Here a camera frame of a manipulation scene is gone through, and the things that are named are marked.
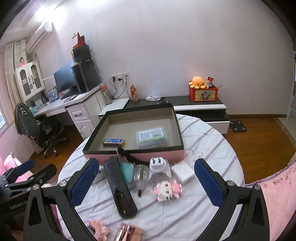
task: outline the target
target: office chair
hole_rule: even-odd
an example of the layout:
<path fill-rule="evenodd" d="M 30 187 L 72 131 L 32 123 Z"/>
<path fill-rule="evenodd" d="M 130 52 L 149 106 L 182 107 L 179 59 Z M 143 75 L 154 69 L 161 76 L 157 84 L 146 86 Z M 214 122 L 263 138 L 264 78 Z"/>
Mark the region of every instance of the office chair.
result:
<path fill-rule="evenodd" d="M 35 118 L 27 105 L 18 103 L 15 106 L 14 120 L 17 133 L 26 135 L 34 140 L 44 151 L 44 157 L 47 158 L 47 152 L 52 147 L 55 156 L 58 156 L 55 144 L 67 140 L 60 138 L 64 127 L 54 116 L 40 116 Z"/>

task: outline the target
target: red box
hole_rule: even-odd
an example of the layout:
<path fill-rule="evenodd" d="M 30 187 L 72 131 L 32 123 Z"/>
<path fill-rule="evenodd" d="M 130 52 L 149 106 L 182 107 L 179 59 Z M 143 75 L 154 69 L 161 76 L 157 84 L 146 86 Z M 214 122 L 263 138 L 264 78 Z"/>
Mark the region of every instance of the red box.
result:
<path fill-rule="evenodd" d="M 218 88 L 214 86 L 211 89 L 191 89 L 189 88 L 189 97 L 192 102 L 196 101 L 217 101 Z"/>

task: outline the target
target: label with barcode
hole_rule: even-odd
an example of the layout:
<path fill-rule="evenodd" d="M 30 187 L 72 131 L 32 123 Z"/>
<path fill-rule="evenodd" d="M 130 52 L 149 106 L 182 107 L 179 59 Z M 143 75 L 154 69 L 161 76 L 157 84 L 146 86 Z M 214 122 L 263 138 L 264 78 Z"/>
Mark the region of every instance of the label with barcode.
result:
<path fill-rule="evenodd" d="M 146 131 L 140 131 L 139 132 L 139 141 L 146 141 L 146 140 L 150 140 L 150 139 L 158 139 L 158 138 L 162 138 L 165 135 L 163 134 L 163 130 L 161 129 L 161 127 L 159 128 L 155 128 L 155 129 L 151 129 L 151 130 L 146 130 Z"/>

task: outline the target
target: orange decorative figurine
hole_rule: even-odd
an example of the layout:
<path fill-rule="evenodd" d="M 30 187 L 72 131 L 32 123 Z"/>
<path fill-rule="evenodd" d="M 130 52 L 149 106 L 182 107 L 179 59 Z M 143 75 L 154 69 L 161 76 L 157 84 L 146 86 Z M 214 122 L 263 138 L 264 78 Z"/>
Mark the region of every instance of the orange decorative figurine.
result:
<path fill-rule="evenodd" d="M 203 78 L 201 78 L 199 76 L 195 76 L 195 77 L 193 77 L 192 81 L 189 82 L 189 87 L 191 89 L 199 89 L 199 88 L 206 89 L 207 84 L 205 83 Z"/>

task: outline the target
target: red triangular object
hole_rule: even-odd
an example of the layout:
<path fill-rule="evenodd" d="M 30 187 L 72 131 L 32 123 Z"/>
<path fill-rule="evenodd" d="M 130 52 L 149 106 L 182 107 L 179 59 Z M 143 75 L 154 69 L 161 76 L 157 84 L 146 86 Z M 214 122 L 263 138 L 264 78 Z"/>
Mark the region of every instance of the red triangular object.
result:
<path fill-rule="evenodd" d="M 77 48 L 78 46 L 83 46 L 83 45 L 84 45 L 84 43 L 83 43 L 83 41 L 82 41 L 82 39 L 81 39 L 81 37 L 80 37 L 79 32 L 77 32 L 77 40 L 78 40 L 78 44 L 76 44 L 76 45 L 73 47 L 73 49 Z"/>

